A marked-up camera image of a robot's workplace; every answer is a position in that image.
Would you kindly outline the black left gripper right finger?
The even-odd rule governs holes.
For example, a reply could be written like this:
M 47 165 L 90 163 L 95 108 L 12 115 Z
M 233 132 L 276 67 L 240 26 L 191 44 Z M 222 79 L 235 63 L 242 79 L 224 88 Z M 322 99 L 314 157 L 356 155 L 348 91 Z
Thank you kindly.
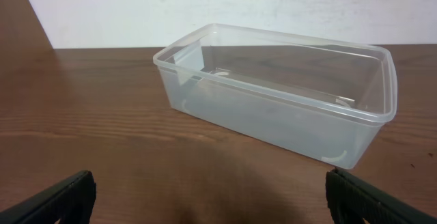
M 436 218 L 342 169 L 326 173 L 325 188 L 335 224 L 436 224 Z

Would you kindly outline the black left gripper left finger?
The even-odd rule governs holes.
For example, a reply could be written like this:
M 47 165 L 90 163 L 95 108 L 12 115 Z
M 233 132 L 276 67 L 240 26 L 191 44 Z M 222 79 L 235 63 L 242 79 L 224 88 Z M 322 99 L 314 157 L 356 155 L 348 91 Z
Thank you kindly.
M 10 224 L 88 224 L 96 200 L 92 172 L 80 171 L 1 212 Z

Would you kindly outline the clear plastic container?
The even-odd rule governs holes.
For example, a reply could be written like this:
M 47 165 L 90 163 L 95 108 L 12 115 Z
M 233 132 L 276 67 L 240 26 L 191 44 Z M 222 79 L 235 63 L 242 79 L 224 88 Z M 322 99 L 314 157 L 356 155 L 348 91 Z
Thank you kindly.
M 379 46 L 209 24 L 153 61 L 172 108 L 344 169 L 397 112 Z

